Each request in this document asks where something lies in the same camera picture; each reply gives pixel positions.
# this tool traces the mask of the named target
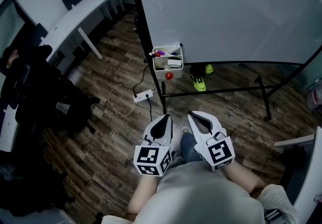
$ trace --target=blue jeans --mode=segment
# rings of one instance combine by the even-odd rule
[[[197,144],[194,136],[192,133],[185,132],[182,135],[181,141],[180,141],[180,150],[181,155],[184,158],[184,162],[178,162],[176,164],[173,164],[169,167],[169,169],[172,169],[174,167],[183,165],[188,162],[197,162],[201,161],[199,154],[195,150],[195,145]]]

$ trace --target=white marker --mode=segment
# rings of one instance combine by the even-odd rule
[[[182,43],[172,47],[171,49],[169,49],[168,51],[165,52],[165,54],[171,54],[172,52],[175,52],[177,49],[182,47]]]

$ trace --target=desk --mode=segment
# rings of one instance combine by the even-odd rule
[[[305,224],[313,213],[317,203],[313,198],[322,192],[322,129],[317,127],[316,134],[291,139],[287,141],[275,142],[274,147],[293,147],[294,145],[313,145],[311,159],[304,183],[294,203],[294,208],[299,215],[299,223]]]
[[[82,35],[85,42],[89,45],[92,51],[102,59],[102,55],[95,48],[93,43],[87,37],[85,32],[79,25],[82,21],[88,17],[93,11],[101,7],[108,0],[82,0],[78,3],[72,10],[59,20],[59,22],[54,26],[53,29],[49,31],[46,38],[42,39],[40,46],[50,45],[52,47],[51,54],[47,57],[49,61],[53,55],[57,52],[60,45],[71,35],[71,33],[77,28],[78,32]],[[113,10],[116,11],[116,7],[112,4]],[[5,118],[2,124],[2,130],[0,134],[0,151],[11,152],[19,124],[16,122],[16,109],[12,109],[9,105],[6,109]]]
[[[47,61],[52,58],[60,45],[76,28],[97,57],[102,59],[102,55],[98,52],[85,32],[79,26],[86,17],[88,17],[93,11],[101,7],[107,1],[108,0],[82,0],[75,7],[73,7],[72,10],[68,11],[68,13],[59,20],[59,22],[48,32],[46,38],[44,38],[40,43],[40,46],[50,45],[52,47],[52,52],[48,56]]]

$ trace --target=power strip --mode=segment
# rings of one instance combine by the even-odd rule
[[[146,97],[146,95],[149,95],[149,98],[151,98],[151,97],[153,97],[153,92],[152,92],[152,90],[151,89],[149,89],[149,90],[147,90],[147,91],[145,91],[145,92],[142,92],[142,93],[139,93],[139,94],[137,94],[136,96],[137,97],[134,97],[133,96],[133,100],[134,100],[134,102],[135,103],[138,103],[138,102],[140,102],[140,101],[144,101],[144,100],[146,100],[147,99],[147,97]]]

